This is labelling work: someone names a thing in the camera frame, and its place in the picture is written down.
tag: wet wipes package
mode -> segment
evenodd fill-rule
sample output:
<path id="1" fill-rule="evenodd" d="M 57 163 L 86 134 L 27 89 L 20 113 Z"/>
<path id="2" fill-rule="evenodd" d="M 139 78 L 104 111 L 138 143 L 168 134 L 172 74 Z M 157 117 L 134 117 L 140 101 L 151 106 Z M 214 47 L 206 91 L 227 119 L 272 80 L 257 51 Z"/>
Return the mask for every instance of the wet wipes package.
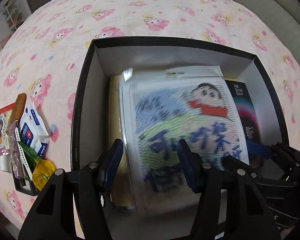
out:
<path id="1" fill-rule="evenodd" d="M 21 141 L 42 157 L 49 144 L 49 134 L 34 104 L 28 104 L 20 121 Z"/>

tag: comb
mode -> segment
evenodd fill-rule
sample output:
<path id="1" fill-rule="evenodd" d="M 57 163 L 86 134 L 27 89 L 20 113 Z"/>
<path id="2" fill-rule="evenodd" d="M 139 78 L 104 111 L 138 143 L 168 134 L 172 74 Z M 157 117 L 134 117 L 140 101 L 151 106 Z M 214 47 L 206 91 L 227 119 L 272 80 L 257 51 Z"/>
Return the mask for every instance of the comb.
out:
<path id="1" fill-rule="evenodd" d="M 9 118 L 9 122 L 7 124 L 6 128 L 6 134 L 8 135 L 8 127 L 9 125 L 15 121 L 18 120 L 18 123 L 20 123 L 21 117 L 23 115 L 23 111 L 25 109 L 26 105 L 26 100 L 27 100 L 27 95 L 25 93 L 19 94 L 16 102 L 14 103 L 11 116 Z"/>

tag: box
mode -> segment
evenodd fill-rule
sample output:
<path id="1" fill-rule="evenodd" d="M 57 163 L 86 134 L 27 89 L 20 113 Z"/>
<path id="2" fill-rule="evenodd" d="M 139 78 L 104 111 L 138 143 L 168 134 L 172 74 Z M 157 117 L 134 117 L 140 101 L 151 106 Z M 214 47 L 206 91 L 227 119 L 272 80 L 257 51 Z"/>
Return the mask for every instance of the box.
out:
<path id="1" fill-rule="evenodd" d="M 83 63 L 74 103 L 71 169 L 96 161 L 107 149 L 107 107 L 112 75 L 178 66 L 220 65 L 226 78 L 244 82 L 258 119 L 264 145 L 289 145 L 282 108 L 272 82 L 256 55 L 216 43 L 173 37 L 113 37 L 93 40 Z M 114 239 L 171 239 L 188 235 L 196 207 L 155 219 L 133 211 L 104 209 Z"/>

